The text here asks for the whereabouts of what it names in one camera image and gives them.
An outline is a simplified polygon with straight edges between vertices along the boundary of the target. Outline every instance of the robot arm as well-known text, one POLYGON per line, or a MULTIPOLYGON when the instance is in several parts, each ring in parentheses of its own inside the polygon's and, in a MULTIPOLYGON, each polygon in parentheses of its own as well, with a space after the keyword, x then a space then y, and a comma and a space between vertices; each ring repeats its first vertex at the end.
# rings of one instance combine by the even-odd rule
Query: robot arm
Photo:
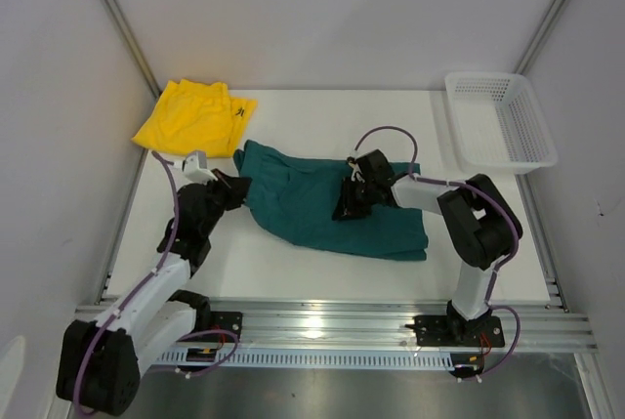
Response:
POLYGON ((174 219, 158 245, 153 269, 139 284, 96 319, 75 320, 68 326, 57 379, 59 398, 72 400, 76 382, 81 381, 81 404, 120 415, 159 356, 184 335, 210 328, 209 299, 180 289, 202 266, 211 248, 209 236, 221 217, 242 205, 251 179, 208 170, 201 152, 189 155, 181 167, 199 183, 177 192, 179 219, 169 252, 163 260, 174 219), (80 377, 86 356, 87 368, 80 377))
MULTIPOLYGON (((439 214, 462 260, 458 286, 447 304, 446 317, 435 319, 438 324, 436 336, 428 336, 425 329, 417 332, 418 344, 479 347, 479 335, 485 326, 496 324, 501 333, 499 320, 491 316, 488 305, 494 283, 493 272, 496 262, 512 251, 515 238, 522 236, 522 228, 492 181, 485 175, 475 175, 467 180, 465 188, 448 184, 442 187, 446 182, 396 175, 380 150, 349 161, 354 172, 342 182, 333 219, 366 217, 376 204, 418 208, 439 214), (516 235, 500 213, 502 210, 510 218, 516 235)), ((423 315, 415 322, 426 322, 427 316, 423 315)), ((489 340, 493 346, 503 347, 503 336, 489 340)))

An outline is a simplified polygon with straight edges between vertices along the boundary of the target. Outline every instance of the teal fabric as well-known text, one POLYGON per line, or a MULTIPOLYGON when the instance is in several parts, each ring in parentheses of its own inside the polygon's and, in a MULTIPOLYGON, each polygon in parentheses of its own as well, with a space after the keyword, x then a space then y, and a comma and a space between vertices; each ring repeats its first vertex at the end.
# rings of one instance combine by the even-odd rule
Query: teal fabric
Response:
MULTIPOLYGON (((234 153, 241 177, 252 178, 246 199, 259 226, 294 245, 396 261, 423 261, 428 238, 418 209, 374 206, 371 216, 336 222, 332 212, 341 180, 352 172, 343 160, 294 158, 247 141, 234 153)), ((407 163, 394 163, 396 172, 407 163)))

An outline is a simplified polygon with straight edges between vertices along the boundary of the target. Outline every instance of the perforated metal strip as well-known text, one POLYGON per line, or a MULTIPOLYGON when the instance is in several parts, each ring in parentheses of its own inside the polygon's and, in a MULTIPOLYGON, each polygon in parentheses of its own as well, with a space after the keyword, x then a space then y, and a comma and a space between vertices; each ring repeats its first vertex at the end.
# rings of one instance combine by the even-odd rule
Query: perforated metal strip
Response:
MULTIPOLYGON (((175 347, 157 365, 208 366, 211 362, 187 361, 187 350, 175 347)), ((218 353, 217 360, 226 353, 218 353)), ((451 370, 449 353, 372 353, 367 351, 247 349, 236 353, 224 366, 280 368, 343 368, 365 370, 451 370)))

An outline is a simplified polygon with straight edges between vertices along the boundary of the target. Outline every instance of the white panel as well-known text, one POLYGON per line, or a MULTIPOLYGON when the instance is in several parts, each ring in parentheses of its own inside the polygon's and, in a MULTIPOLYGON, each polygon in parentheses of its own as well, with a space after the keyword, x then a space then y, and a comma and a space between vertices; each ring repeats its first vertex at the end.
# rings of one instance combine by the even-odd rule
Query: white panel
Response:
POLYGON ((590 316, 615 398, 621 401, 624 34, 625 0, 572 0, 530 72, 560 154, 558 166, 533 175, 532 183, 566 300, 590 316))
MULTIPOLYGON (((258 99, 244 139, 289 155, 345 159, 369 129, 396 124, 419 142, 424 176, 468 178, 452 160, 441 92, 241 91, 258 99)), ((412 143, 396 132, 378 133, 363 151, 381 149, 406 160, 412 143)), ((231 160, 211 166, 236 174, 231 160)), ((186 182, 175 171, 178 186, 186 182)), ((500 274, 493 300, 545 304, 549 295, 512 175, 493 176, 525 229, 520 252, 500 274)), ((148 270, 172 215, 172 197, 161 165, 149 155, 110 280, 110 294, 123 293, 148 270)), ((441 216, 424 214, 430 237, 428 260, 390 262, 294 246, 261 229, 249 209, 228 212, 211 235, 212 249, 190 284, 212 297, 360 302, 447 301, 458 282, 460 259, 441 216)))
POLYGON ((0 346, 27 344, 6 417, 36 418, 95 296, 151 100, 99 0, 0 0, 0 14, 0 346))
POLYGON ((511 71, 550 0, 119 0, 161 86, 441 88, 511 71))

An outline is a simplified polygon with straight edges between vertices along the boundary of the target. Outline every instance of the gray floor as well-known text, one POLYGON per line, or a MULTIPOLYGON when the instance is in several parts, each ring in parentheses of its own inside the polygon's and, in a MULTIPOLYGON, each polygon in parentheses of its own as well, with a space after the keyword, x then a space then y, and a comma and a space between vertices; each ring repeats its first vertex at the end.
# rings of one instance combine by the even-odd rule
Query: gray floor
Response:
POLYGON ((458 385, 447 373, 405 371, 230 367, 192 380, 152 374, 122 417, 586 419, 591 415, 572 356, 517 355, 482 384, 458 385))

